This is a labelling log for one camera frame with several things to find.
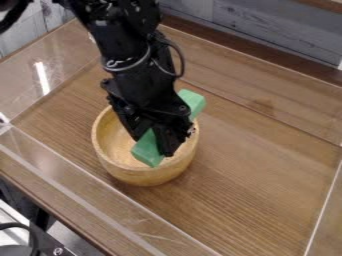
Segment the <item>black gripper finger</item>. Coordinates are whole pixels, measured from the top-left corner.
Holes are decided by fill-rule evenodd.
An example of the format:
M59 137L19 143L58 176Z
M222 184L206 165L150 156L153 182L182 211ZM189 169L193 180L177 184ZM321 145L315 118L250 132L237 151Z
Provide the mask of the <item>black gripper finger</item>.
M129 135L138 141L153 126L152 117L145 111L138 111L134 114L118 111L117 114Z
M194 123L156 124L153 131L157 137L160 153L166 157L173 157L177 150L192 136Z

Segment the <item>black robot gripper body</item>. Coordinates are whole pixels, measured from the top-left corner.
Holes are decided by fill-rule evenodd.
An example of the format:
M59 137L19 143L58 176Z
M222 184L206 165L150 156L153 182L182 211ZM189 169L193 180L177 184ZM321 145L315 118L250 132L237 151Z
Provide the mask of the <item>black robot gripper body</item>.
M193 122L190 107L176 92L178 79L173 63L148 63L134 67L105 64L113 78L102 82L116 112L145 111L156 124Z

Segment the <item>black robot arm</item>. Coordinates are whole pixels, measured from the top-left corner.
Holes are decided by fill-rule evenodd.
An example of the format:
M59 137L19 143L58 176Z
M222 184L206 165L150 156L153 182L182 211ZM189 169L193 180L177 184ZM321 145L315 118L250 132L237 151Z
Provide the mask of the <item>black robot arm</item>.
M107 99L134 139L152 131L162 155L172 157L190 136L190 107L176 91L186 65L180 46L160 30L158 0L53 0L75 15L101 52L112 77Z

